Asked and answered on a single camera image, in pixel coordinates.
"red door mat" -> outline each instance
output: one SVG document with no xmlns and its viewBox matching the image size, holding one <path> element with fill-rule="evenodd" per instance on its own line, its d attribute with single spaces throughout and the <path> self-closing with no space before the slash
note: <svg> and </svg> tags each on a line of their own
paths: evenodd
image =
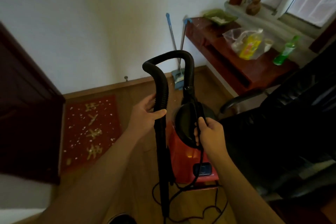
<svg viewBox="0 0 336 224">
<path fill-rule="evenodd" d="M 61 174 L 95 162 L 121 136 L 115 95 L 65 107 Z"/>
</svg>

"wooden table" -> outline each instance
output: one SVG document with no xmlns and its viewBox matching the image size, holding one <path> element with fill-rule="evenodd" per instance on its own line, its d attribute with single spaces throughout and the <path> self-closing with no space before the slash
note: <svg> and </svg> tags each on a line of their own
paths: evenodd
<svg viewBox="0 0 336 224">
<path fill-rule="evenodd" d="M 222 34 L 240 27 L 236 22 L 218 26 L 198 17 L 192 18 L 192 23 L 188 22 L 186 30 L 186 36 L 238 95 L 278 85 L 299 69 L 296 63 L 288 59 L 281 66 L 273 64 L 279 54 L 273 48 L 256 60 L 239 58 Z"/>
</svg>

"green tray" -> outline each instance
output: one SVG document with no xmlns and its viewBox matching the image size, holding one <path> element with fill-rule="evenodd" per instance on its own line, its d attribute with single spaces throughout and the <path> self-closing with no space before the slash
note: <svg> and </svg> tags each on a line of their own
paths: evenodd
<svg viewBox="0 0 336 224">
<path fill-rule="evenodd" d="M 214 23 L 218 24 L 218 25 L 225 25 L 228 24 L 232 21 L 235 21 L 236 19 L 238 19 L 237 16 L 233 16 L 225 11 L 223 11 L 222 9 L 213 9 L 210 10 L 208 12 L 206 12 L 205 14 L 203 14 L 203 17 L 213 21 Z M 220 19 L 224 19 L 225 22 L 219 22 L 216 19 L 213 19 L 213 17 L 218 17 Z"/>
</svg>

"window sill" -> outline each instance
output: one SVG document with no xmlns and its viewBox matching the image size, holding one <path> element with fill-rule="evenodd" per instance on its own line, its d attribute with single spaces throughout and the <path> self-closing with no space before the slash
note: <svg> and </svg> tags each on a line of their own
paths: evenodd
<svg viewBox="0 0 336 224">
<path fill-rule="evenodd" d="M 266 37 L 274 40 L 273 48 L 278 52 L 283 51 L 285 43 L 289 42 L 294 35 L 299 35 L 300 40 L 298 47 L 289 56 L 289 59 L 297 63 L 300 67 L 303 67 L 317 56 L 316 53 L 309 49 L 309 46 L 314 41 L 310 36 L 275 19 L 274 16 L 271 15 L 271 11 L 264 7 L 262 7 L 260 12 L 255 16 L 246 14 L 245 9 L 245 6 L 225 3 L 225 10 L 232 15 L 238 16 L 239 19 L 237 22 L 242 27 L 264 29 Z"/>
</svg>

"green glass bottle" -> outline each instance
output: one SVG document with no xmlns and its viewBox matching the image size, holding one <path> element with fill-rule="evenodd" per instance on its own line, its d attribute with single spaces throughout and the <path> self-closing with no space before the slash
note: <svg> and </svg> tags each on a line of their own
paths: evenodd
<svg viewBox="0 0 336 224">
<path fill-rule="evenodd" d="M 293 39 L 285 44 L 285 49 L 275 57 L 273 63 L 277 66 L 282 65 L 282 63 L 287 59 L 288 55 L 296 48 L 296 42 L 299 40 L 299 36 L 296 35 Z"/>
</svg>

